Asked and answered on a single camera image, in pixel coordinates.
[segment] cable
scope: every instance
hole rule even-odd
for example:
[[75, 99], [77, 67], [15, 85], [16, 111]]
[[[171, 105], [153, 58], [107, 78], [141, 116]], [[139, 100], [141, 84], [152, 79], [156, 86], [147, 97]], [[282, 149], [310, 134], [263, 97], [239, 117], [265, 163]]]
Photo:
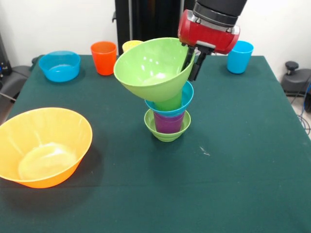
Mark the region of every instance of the cable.
[[295, 97], [304, 97], [304, 96], [305, 96], [305, 94], [299, 94], [299, 93], [297, 93], [295, 95]]
[[306, 102], [307, 94], [310, 91], [310, 89], [311, 89], [311, 83], [309, 84], [309, 86], [308, 86], [308, 88], [307, 88], [307, 90], [306, 90], [306, 92], [304, 94], [304, 101], [303, 101], [303, 106], [302, 106], [301, 114], [299, 114], [299, 115], [297, 114], [298, 119], [300, 120], [300, 122], [302, 124], [302, 127], [305, 129], [307, 135], [309, 135], [310, 132], [311, 132], [310, 124], [308, 123], [308, 121], [306, 119], [304, 119], [302, 117], [302, 115], [303, 115], [303, 113], [305, 112], [305, 109], [306, 109], [305, 102]]
[[6, 95], [6, 94], [4, 94], [4, 93], [1, 93], [1, 92], [0, 92], [0, 96], [3, 96], [3, 97], [6, 97], [6, 98], [8, 98], [8, 99], [10, 99], [10, 100], [16, 101], [15, 98], [10, 97], [10, 96], [8, 96], [8, 95]]
[[301, 86], [300, 90], [297, 92], [297, 94], [295, 95], [294, 99], [292, 100], [291, 104], [293, 104], [293, 102], [295, 101], [295, 99], [298, 97], [298, 95], [300, 95], [300, 92], [302, 91], [302, 88], [307, 84], [307, 82], [309, 81], [309, 79], [311, 78], [311, 74], [309, 75], [308, 79], [305, 81], [305, 83]]

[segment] stacked cups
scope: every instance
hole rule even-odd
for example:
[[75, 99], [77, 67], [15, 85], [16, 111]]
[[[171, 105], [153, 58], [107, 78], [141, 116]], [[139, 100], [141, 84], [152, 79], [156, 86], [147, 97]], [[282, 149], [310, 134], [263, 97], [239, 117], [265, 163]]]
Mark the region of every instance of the stacked cups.
[[162, 137], [166, 138], [165, 140], [161, 140], [161, 138], [157, 137], [161, 141], [173, 141], [188, 128], [191, 118], [186, 108], [193, 98], [193, 93], [193, 87], [191, 83], [187, 81], [180, 94], [173, 98], [174, 100], [161, 103], [145, 100], [145, 103], [150, 108], [149, 111], [153, 111], [156, 132], [158, 134], [167, 134], [162, 135]]

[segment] orange cup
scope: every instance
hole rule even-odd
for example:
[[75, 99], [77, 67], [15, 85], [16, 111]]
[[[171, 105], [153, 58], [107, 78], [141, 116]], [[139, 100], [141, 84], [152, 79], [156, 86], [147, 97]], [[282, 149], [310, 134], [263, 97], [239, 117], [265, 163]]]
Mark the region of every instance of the orange cup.
[[109, 41], [100, 41], [91, 46], [92, 56], [97, 72], [101, 75], [113, 74], [117, 59], [117, 46]]

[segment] green bowl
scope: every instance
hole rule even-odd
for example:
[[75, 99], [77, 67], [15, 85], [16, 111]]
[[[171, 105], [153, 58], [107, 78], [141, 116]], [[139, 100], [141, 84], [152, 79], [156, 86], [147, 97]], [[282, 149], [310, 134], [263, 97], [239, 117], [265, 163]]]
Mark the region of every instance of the green bowl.
[[180, 135], [182, 135], [187, 130], [187, 128], [189, 127], [189, 125], [191, 123], [190, 114], [188, 113], [188, 111], [185, 111], [183, 123], [181, 125], [181, 129], [179, 132], [177, 132], [177, 133], [158, 133], [156, 131], [154, 113], [151, 109], [149, 109], [146, 112], [144, 120], [145, 120], [145, 124], [146, 124], [147, 128], [150, 130], [150, 132], [152, 132], [152, 134], [162, 142], [172, 142], [172, 141], [176, 140], [177, 138], [180, 137]]
[[178, 38], [145, 41], [122, 54], [115, 63], [114, 75], [134, 95], [153, 102], [176, 96], [186, 83], [193, 66], [182, 71], [187, 47]]

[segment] yellow cup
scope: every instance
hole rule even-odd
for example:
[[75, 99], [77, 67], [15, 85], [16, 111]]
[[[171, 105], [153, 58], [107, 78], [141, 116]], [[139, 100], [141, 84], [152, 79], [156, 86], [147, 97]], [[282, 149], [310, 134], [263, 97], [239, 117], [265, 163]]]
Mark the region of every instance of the yellow cup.
[[122, 45], [123, 52], [130, 50], [132, 47], [141, 44], [141, 40], [129, 40]]

